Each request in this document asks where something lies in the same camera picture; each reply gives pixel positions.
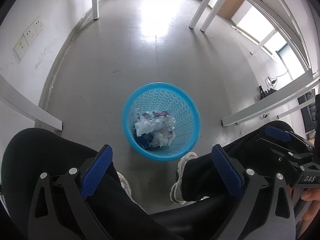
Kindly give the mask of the blue plastic waste basket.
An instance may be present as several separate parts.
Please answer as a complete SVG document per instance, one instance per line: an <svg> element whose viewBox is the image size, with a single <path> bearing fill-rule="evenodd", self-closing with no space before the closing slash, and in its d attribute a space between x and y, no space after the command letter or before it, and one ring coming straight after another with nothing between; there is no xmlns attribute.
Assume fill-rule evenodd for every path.
<svg viewBox="0 0 320 240"><path fill-rule="evenodd" d="M132 148L156 161L172 161L187 154L200 137L199 111L191 97L175 85L144 85L127 99L123 132Z"/></svg>

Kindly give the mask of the wall socket panel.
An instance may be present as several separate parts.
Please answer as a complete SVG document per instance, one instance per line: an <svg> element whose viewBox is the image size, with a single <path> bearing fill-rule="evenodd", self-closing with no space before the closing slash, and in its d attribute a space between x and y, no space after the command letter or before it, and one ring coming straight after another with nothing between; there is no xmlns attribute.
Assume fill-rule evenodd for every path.
<svg viewBox="0 0 320 240"><path fill-rule="evenodd" d="M14 46L14 52L20 60L23 59L29 47L33 44L40 33L42 33L43 29L44 20L42 16L39 16L27 29L25 29L21 38Z"/></svg>

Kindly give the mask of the white right sneaker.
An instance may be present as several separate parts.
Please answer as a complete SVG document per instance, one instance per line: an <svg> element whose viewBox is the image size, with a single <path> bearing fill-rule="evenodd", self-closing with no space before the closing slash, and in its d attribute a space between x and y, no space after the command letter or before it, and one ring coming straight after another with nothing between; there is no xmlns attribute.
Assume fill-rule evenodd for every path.
<svg viewBox="0 0 320 240"><path fill-rule="evenodd" d="M170 189L170 200L183 205L210 195L208 187L209 155L198 157L195 152L183 156L177 165L177 181Z"/></svg>

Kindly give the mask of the person's right leg black trousers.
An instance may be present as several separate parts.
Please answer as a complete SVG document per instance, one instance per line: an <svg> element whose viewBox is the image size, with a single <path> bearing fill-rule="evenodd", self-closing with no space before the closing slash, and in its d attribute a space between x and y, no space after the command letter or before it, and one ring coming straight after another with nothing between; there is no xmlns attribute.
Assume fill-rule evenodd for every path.
<svg viewBox="0 0 320 240"><path fill-rule="evenodd" d="M260 129L273 126L292 128L273 121L254 132L221 146L232 159L234 166L244 176L244 194L237 199L229 194L218 171L211 152L209 155L208 198L187 202L187 206L155 213L152 218L169 232L183 239L311 239L316 235L319 218L311 224L296 222L294 217L271 217L266 224L253 220L254 201L259 192L259 182L253 176L253 137Z"/></svg>

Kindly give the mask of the white left sneaker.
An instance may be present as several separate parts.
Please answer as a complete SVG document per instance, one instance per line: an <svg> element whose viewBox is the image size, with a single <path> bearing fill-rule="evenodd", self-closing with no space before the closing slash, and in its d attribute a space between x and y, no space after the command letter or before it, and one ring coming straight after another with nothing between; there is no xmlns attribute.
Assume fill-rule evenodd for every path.
<svg viewBox="0 0 320 240"><path fill-rule="evenodd" d="M121 183L121 187L124 189L124 191L126 192L126 194L128 195L128 197L136 204L138 205L142 210L144 210L133 198L132 198L132 191L131 191L131 187L129 185L129 182L127 181L127 179L120 173L117 172L118 178L120 180Z"/></svg>

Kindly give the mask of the white sneaker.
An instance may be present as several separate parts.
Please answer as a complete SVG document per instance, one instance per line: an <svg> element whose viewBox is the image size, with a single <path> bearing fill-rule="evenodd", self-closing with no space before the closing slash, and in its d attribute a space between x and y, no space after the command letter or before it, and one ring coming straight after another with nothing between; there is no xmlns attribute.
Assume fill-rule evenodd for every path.
<svg viewBox="0 0 320 240"><path fill-rule="evenodd" d="M209 155L198 157L195 152L183 156L177 165L177 181L170 189L170 200L183 205L210 195L208 187Z"/></svg>
<svg viewBox="0 0 320 240"><path fill-rule="evenodd" d="M128 197L136 204L138 205L142 210L144 210L133 198L132 198L132 191L131 191L131 187L129 185L129 182L127 181L127 179L120 173L117 172L118 178L120 180L121 183L121 187L124 189L124 191L126 192L126 194L128 195Z"/></svg>

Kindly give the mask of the trash pile in basket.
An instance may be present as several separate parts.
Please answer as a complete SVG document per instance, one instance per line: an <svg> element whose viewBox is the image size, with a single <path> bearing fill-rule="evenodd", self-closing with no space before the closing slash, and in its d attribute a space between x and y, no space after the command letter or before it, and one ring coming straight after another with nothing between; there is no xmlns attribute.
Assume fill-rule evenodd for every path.
<svg viewBox="0 0 320 240"><path fill-rule="evenodd" d="M135 112L133 135L137 144L151 150L170 146L175 139L175 118L167 111Z"/></svg>

